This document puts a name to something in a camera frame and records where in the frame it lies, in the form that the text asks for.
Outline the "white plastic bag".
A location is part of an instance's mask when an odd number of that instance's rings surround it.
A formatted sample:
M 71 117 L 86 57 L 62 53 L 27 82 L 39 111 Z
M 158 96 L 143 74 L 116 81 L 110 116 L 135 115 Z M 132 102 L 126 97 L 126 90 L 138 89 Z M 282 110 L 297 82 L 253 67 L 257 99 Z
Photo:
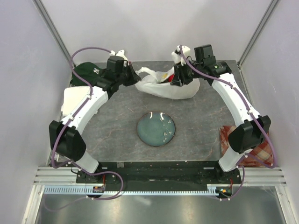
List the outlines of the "white plastic bag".
M 167 81 L 167 78 L 174 74 L 174 68 L 168 71 L 154 71 L 148 67 L 141 67 L 136 74 L 147 73 L 145 77 L 135 84 L 135 87 L 144 93 L 161 98 L 174 100 L 189 99 L 199 91 L 200 81 L 194 79 L 191 83 L 183 86 L 173 86 Z

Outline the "red fake apple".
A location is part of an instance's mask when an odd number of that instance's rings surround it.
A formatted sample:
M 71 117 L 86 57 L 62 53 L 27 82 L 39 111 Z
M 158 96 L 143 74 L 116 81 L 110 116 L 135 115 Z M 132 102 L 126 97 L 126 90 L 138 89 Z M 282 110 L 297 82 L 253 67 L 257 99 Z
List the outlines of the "red fake apple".
M 170 76 L 167 78 L 167 81 L 168 81 L 168 82 L 172 82 L 173 78 L 174 78 L 174 74 L 170 75 Z

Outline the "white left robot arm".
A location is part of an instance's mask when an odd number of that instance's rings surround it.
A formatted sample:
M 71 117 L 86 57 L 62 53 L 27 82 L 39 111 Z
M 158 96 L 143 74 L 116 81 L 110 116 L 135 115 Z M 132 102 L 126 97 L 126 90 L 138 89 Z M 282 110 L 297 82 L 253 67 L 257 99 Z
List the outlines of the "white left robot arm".
M 103 177 L 99 170 L 100 163 L 87 152 L 81 134 L 93 115 L 121 85 L 131 86 L 140 80 L 131 62 L 121 52 L 110 56 L 95 86 L 89 89 L 80 103 L 61 121 L 50 123 L 52 153 L 67 158 L 67 162 L 83 169 L 91 183 L 99 183 Z

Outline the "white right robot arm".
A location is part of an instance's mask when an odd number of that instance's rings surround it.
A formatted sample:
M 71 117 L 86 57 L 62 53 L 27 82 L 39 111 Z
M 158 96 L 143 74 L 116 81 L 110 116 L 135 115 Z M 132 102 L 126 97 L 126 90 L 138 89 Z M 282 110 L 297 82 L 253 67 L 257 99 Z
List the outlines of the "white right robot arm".
M 228 64 L 216 60 L 211 45 L 196 47 L 195 60 L 190 58 L 190 52 L 190 48 L 183 45 L 172 52 L 174 78 L 171 85 L 188 85 L 196 78 L 206 80 L 221 96 L 236 125 L 228 136 L 228 149 L 218 161 L 219 169 L 214 171 L 215 180 L 223 184 L 231 178 L 230 171 L 237 168 L 244 156 L 269 139 L 271 119 L 260 115 L 250 104 Z

